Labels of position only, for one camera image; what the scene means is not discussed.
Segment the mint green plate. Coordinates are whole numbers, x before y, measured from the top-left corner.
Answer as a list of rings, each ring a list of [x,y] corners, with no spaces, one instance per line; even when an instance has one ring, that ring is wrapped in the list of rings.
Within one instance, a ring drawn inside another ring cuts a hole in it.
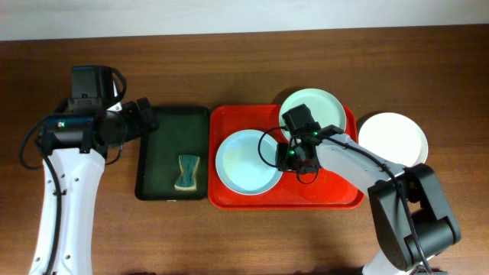
[[[305,104],[310,109],[314,120],[320,124],[321,129],[334,125],[346,131],[348,122],[343,105],[333,94],[314,88],[301,89],[285,99],[279,112],[281,127],[285,127],[281,115],[301,104]],[[287,129],[282,129],[282,134],[287,141],[291,139],[292,134]]]

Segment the light blue plate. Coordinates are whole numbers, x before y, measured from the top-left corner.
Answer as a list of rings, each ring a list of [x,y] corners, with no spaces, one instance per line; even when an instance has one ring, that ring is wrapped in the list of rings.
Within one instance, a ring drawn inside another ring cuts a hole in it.
[[[283,173],[275,165],[276,140],[262,131],[247,129],[228,136],[215,156],[219,179],[232,192],[257,196],[273,189]]]

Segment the green yellow sponge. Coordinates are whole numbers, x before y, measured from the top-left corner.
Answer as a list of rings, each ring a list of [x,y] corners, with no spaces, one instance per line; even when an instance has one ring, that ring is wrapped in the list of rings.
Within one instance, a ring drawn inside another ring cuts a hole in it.
[[[180,191],[197,190],[196,173],[199,168],[200,157],[184,154],[179,155],[178,161],[180,175],[174,184],[174,188]]]

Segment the white plate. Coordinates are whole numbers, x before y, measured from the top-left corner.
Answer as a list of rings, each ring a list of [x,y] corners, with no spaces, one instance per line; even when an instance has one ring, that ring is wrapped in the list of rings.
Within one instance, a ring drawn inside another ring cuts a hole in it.
[[[379,157],[406,167],[425,163],[429,154],[421,127],[394,112],[380,112],[365,119],[359,128],[358,143]]]

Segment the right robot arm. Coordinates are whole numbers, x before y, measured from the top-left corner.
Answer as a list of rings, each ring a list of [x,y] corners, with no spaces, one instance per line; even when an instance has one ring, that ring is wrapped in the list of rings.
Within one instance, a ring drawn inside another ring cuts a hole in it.
[[[461,229],[434,170],[392,163],[360,147],[335,126],[287,126],[276,167],[297,176],[328,170],[369,199],[380,251],[357,274],[436,274],[429,259],[461,239]]]

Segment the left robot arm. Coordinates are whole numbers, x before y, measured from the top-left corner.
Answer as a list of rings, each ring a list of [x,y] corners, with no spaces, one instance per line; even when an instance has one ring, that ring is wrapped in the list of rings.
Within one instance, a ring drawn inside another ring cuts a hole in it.
[[[27,135],[39,150],[44,200],[32,274],[91,274],[92,228],[111,148],[158,127],[146,98],[124,103],[127,81],[110,66],[75,66],[71,96]]]

